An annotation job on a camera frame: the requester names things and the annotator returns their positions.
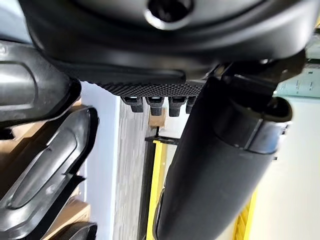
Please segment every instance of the white wall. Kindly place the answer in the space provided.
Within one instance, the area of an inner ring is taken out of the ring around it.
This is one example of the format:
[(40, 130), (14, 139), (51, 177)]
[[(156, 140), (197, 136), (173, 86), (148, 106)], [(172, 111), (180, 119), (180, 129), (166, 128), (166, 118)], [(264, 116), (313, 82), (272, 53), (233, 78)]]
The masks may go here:
[(320, 100), (291, 103), (293, 125), (259, 184), (250, 240), (320, 239)]
[(96, 108), (99, 127), (94, 147), (82, 166), (84, 200), (91, 204), (91, 221), (98, 223), (97, 240), (112, 240), (115, 221), (120, 97), (95, 84), (82, 82), (82, 103)]

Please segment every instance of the yellow pole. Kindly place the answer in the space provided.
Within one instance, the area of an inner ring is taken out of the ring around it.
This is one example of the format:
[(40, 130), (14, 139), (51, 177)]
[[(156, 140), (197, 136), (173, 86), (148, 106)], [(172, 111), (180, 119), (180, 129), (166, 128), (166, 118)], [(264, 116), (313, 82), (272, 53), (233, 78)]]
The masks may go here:
[(155, 155), (152, 173), (149, 215), (146, 229), (146, 240), (154, 240), (153, 224), (161, 191), (164, 187), (164, 175), (167, 160), (167, 145), (160, 141), (153, 141), (153, 143), (155, 144)]

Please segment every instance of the gray floor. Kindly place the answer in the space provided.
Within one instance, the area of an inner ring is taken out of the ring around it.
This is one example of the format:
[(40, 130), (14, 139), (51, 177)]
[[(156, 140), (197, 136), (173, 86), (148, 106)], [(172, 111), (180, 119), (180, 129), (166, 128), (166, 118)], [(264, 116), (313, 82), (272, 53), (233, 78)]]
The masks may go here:
[(133, 113), (121, 102), (113, 240), (137, 239), (148, 119), (147, 104)]

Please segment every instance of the black plastic panel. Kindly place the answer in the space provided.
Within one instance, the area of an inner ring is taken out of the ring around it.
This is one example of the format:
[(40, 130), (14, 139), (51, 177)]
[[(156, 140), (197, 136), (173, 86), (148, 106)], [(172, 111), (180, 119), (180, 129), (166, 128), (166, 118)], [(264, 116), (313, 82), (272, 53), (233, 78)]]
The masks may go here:
[[(121, 96), (125, 96), (124, 91), (131, 88), (130, 84), (148, 88), (204, 79), (220, 62), (292, 56), (306, 46), (320, 6), (318, 0), (250, 1), (249, 4), (246, 1), (238, 3), (238, 10), (229, 8), (230, 17), (221, 16), (212, 22), (203, 21), (176, 31), (161, 31), (135, 24), (125, 14), (119, 15), (119, 21), (110, 20), (112, 16), (108, 13), (101, 16), (75, 1), (19, 2), (34, 44), (55, 66), (70, 76)], [(130, 9), (131, 13), (141, 14), (138, 18), (143, 18), (143, 11), (135, 12), (141, 1), (131, 2), (136, 4), (122, 6), (117, 2), (110, 3), (110, 8), (107, 3), (104, 6), (108, 10), (115, 5), (122, 10)], [(194, 1), (195, 6), (202, 4), (202, 10), (194, 10), (192, 19), (205, 16), (206, 4), (214, 11), (215, 6), (227, 9), (230, 1)], [(171, 73), (182, 73), (182, 77)], [(119, 87), (118, 91), (111, 85)], [(150, 92), (141, 89), (128, 94), (159, 96), (154, 92), (156, 87), (150, 88)], [(171, 94), (166, 88), (161, 96), (171, 97)], [(179, 94), (190, 93), (182, 88)]]
[(0, 40), (0, 128), (55, 119), (80, 92), (31, 45)]

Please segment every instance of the black cylinder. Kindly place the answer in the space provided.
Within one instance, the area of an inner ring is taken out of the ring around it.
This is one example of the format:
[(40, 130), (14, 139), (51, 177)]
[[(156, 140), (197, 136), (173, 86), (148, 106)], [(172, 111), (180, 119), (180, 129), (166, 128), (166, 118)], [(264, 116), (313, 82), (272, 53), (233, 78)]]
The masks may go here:
[(214, 240), (255, 190), (292, 118), (289, 103), (233, 96), (211, 78), (169, 168), (153, 228), (157, 240)]

